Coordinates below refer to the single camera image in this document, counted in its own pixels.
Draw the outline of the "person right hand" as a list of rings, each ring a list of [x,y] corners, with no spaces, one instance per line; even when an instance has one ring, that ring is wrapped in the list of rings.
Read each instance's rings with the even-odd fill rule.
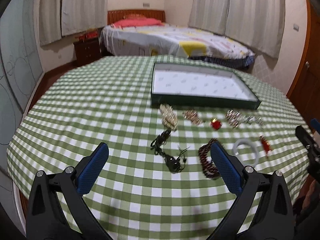
[[[302,210],[306,210],[312,201],[319,197],[319,183],[313,180],[303,201]]]

